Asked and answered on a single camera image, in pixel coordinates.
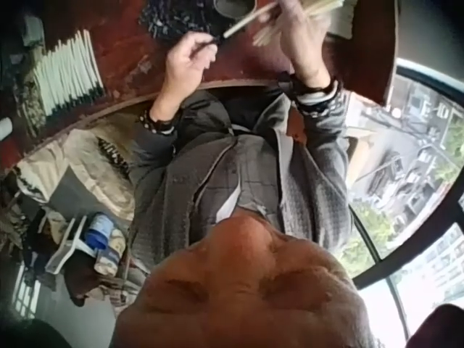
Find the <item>nose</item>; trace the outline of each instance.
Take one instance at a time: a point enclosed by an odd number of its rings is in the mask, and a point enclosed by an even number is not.
[[[266,224],[252,217],[231,217],[207,237],[211,299],[254,296],[260,281],[275,267],[276,241]]]

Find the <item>person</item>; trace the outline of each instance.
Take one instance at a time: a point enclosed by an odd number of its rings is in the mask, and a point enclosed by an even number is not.
[[[285,93],[265,92],[273,100],[264,109],[259,96],[235,103],[240,113],[196,91],[218,50],[208,34],[188,33],[167,55],[130,164],[132,255],[153,271],[118,317],[112,347],[375,343],[364,302],[331,254],[352,221],[342,88],[322,57],[329,21],[279,1],[295,73],[281,78]],[[292,102],[306,145],[286,135]]]

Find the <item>bowl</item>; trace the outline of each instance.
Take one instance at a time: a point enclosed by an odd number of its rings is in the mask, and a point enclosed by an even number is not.
[[[256,9],[256,0],[214,0],[216,11],[232,20],[239,20]]]

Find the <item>wrist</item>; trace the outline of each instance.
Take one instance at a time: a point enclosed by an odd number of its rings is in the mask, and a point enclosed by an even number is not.
[[[155,122],[171,121],[181,107],[182,101],[174,94],[162,89],[150,109],[150,118]]]
[[[295,71],[295,75],[308,88],[327,88],[331,84],[331,75],[325,64],[315,72]]]

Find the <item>wooden table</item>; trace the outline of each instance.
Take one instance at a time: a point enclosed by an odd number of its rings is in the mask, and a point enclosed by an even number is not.
[[[26,135],[24,121],[12,117],[14,133],[0,143],[0,165],[11,167],[20,158],[40,149],[73,128],[123,107],[153,99],[164,78],[167,47],[155,41],[138,16],[146,0],[47,0],[42,15],[46,46],[53,48],[77,30],[88,29],[107,94],[90,106],[77,107],[47,125],[37,138]],[[258,7],[269,0],[257,0]],[[353,39],[328,38],[323,54],[329,70],[346,88],[385,104],[394,72],[397,47],[395,0],[359,0]],[[204,75],[202,88],[264,85],[276,73],[290,69],[278,42],[253,47],[251,37],[260,24],[220,47],[216,63]]]

